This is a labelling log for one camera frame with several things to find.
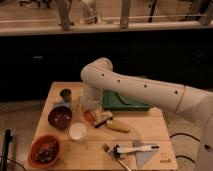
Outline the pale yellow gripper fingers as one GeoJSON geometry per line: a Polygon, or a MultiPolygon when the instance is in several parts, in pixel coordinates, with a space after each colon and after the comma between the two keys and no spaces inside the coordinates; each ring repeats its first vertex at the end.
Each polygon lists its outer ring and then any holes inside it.
{"type": "Polygon", "coordinates": [[[90,111],[91,114],[93,115],[93,117],[95,118],[95,121],[99,118],[99,116],[101,114],[101,112],[99,110],[85,110],[85,111],[90,111]]]}

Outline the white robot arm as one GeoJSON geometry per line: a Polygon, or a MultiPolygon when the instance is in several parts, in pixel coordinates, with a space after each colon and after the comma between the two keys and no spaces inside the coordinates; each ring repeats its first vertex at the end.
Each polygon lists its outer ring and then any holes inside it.
{"type": "Polygon", "coordinates": [[[103,91],[110,90],[136,101],[180,115],[202,128],[194,171],[213,171],[213,92],[113,71],[108,58],[99,58],[81,70],[84,90],[80,96],[84,108],[102,105],[103,91]]]}

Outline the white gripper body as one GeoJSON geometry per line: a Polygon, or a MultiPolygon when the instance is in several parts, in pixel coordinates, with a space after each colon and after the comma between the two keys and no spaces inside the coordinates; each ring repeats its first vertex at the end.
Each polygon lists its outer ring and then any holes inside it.
{"type": "Polygon", "coordinates": [[[83,91],[80,94],[80,106],[83,110],[93,111],[101,107],[103,91],[98,88],[83,85],[83,91]]]}

